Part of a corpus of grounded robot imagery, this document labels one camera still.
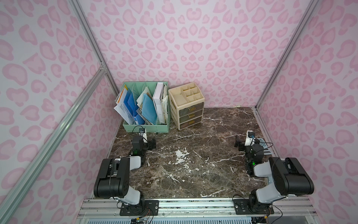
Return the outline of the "grey blue calculator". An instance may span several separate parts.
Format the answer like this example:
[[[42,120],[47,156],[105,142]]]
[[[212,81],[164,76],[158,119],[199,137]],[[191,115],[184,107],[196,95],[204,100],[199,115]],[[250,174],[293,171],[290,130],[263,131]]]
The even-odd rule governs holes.
[[[255,141],[258,142],[263,147],[264,155],[273,155],[272,142],[266,142],[263,138],[256,138]]]

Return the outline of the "beige three-drawer organizer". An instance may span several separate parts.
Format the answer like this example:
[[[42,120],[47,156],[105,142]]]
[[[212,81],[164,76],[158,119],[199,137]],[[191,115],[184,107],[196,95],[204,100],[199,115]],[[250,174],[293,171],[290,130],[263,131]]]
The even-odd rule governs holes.
[[[171,88],[168,94],[171,117],[178,130],[202,122],[205,98],[196,83]]]

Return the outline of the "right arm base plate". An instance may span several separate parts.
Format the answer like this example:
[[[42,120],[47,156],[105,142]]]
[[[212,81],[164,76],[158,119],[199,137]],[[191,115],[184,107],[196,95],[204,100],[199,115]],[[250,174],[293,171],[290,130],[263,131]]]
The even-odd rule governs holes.
[[[234,199],[236,215],[271,215],[274,214],[272,204],[252,202],[249,199]]]

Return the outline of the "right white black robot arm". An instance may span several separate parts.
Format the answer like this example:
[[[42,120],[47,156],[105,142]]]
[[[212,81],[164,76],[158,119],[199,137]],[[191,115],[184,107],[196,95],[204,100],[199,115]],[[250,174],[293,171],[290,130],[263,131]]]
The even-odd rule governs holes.
[[[287,196],[311,195],[314,183],[297,158],[270,157],[263,162],[263,143],[255,137],[255,132],[248,130],[244,141],[235,137],[234,147],[244,152],[245,169],[250,177],[267,179],[267,185],[251,191],[245,202],[252,213],[271,211],[273,202]]]

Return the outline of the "blue folders in organizer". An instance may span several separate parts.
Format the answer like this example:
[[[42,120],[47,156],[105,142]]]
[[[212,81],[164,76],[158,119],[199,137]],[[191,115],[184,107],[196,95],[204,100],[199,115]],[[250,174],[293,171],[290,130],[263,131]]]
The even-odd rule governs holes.
[[[144,125],[144,124],[155,125],[156,124],[156,120],[154,123],[152,123],[150,120],[143,117],[140,113],[137,112],[137,110],[139,109],[139,106],[135,102],[134,95],[130,89],[127,90],[127,94],[126,94],[124,103],[125,103],[127,109],[129,110],[132,118],[134,119],[135,125]]]

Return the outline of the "aluminium front rail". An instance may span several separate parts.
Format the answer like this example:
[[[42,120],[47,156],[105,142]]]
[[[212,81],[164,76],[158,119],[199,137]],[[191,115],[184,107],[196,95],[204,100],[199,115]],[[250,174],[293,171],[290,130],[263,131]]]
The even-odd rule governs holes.
[[[237,215],[232,198],[163,198],[155,215],[143,215],[139,224],[319,224],[320,219],[306,197],[273,203],[274,212]],[[120,215],[121,203],[110,199],[86,199],[75,223],[131,224],[134,216]]]

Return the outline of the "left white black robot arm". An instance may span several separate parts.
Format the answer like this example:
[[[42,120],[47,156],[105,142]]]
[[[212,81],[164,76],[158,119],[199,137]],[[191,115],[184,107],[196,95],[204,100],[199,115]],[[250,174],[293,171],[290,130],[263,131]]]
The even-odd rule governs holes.
[[[144,165],[146,152],[156,148],[156,140],[148,140],[146,130],[140,128],[139,134],[132,137],[131,144],[132,150],[127,157],[103,159],[94,185],[94,196],[143,208],[144,196],[130,186],[130,171]]]

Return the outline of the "green file organizer box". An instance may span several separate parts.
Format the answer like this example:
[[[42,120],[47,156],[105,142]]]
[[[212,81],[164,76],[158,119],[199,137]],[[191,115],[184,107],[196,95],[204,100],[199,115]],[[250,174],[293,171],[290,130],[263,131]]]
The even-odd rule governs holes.
[[[151,94],[154,94],[155,87],[158,82],[155,81],[149,81],[149,82],[124,82],[122,84],[121,90],[124,88],[124,86],[127,86],[135,95],[139,96],[142,91],[148,87]],[[147,133],[168,133],[170,128],[170,120],[171,120],[171,109],[169,102],[167,102],[167,110],[168,110],[168,120],[166,124],[160,124],[159,121],[157,121],[156,125],[152,124],[144,124],[141,125],[143,128],[146,129]],[[136,127],[136,124],[130,125],[125,120],[123,120],[123,127],[126,132],[132,133],[132,132],[138,132],[139,127]]]

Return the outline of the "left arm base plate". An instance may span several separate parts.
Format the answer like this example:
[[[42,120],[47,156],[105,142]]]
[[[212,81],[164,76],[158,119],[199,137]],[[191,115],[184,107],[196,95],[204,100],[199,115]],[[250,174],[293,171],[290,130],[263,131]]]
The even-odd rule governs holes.
[[[122,204],[120,208],[120,216],[157,216],[159,209],[159,200],[145,200],[138,205]]]

